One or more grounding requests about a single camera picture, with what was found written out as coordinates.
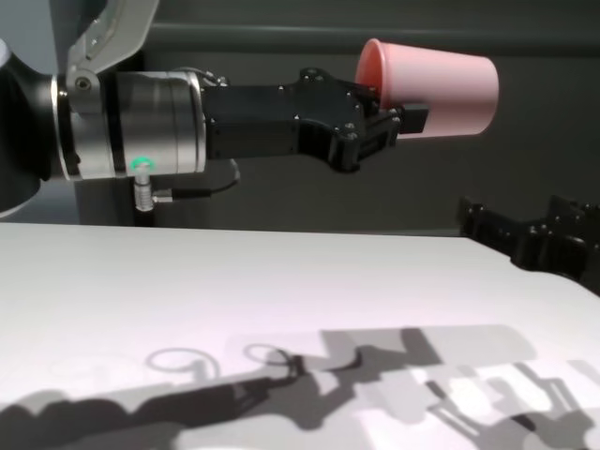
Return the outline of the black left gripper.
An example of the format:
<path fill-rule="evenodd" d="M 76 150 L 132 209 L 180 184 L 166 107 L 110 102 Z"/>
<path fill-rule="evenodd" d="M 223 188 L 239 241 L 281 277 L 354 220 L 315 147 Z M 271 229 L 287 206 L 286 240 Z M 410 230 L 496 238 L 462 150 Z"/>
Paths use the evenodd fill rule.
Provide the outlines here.
<path fill-rule="evenodd" d="M 322 70 L 304 69 L 289 84 L 206 87 L 206 155 L 305 155 L 337 172 L 355 172 L 359 162 L 395 146 L 399 137 L 424 133 L 427 105 L 380 108 L 376 87 L 344 82 Z M 371 115 L 367 127 L 365 115 Z"/>

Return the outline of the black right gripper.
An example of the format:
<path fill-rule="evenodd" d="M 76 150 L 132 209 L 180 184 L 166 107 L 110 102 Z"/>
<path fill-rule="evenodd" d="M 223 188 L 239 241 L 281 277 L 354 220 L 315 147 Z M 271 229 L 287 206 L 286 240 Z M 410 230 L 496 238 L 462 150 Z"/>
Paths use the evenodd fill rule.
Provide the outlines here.
<path fill-rule="evenodd" d="M 551 196 L 547 227 L 530 228 L 517 240 L 517 222 L 462 197 L 458 234 L 500 252 L 516 267 L 567 278 L 599 295 L 599 204 Z"/>

